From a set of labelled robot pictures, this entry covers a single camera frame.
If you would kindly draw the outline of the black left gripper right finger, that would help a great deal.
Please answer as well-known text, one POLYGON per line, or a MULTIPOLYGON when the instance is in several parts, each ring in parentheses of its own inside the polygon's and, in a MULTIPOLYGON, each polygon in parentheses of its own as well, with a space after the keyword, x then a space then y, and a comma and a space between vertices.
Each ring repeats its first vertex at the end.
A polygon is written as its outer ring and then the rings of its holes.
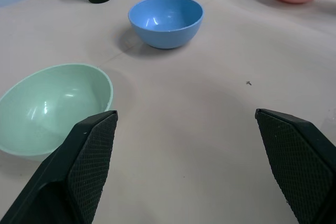
POLYGON ((255 112, 272 174, 299 224, 336 224, 336 146, 311 122, 255 112))

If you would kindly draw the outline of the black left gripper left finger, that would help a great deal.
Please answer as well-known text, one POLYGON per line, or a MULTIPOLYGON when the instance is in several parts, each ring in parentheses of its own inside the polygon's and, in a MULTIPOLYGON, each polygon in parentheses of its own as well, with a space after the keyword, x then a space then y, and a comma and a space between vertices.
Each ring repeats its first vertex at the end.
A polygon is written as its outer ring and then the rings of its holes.
POLYGON ((92 224, 117 121, 117 111, 107 111, 78 122, 40 164, 0 224, 92 224))

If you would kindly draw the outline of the light green bowl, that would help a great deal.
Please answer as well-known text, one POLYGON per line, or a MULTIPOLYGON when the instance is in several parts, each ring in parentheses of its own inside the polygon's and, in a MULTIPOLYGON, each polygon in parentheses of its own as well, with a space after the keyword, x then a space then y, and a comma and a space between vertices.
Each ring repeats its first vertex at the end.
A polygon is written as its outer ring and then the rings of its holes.
POLYGON ((0 98, 0 151, 42 161, 73 126, 108 111, 113 85, 101 69, 79 63, 27 76, 0 98))

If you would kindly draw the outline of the blue bowl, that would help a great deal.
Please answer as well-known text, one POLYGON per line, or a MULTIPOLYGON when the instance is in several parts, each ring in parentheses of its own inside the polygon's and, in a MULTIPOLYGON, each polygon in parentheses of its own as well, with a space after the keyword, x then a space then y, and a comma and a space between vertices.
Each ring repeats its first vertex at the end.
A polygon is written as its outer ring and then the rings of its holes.
POLYGON ((204 14, 202 6, 194 0, 142 0, 129 10, 128 18, 144 43, 174 49, 193 39, 204 14))

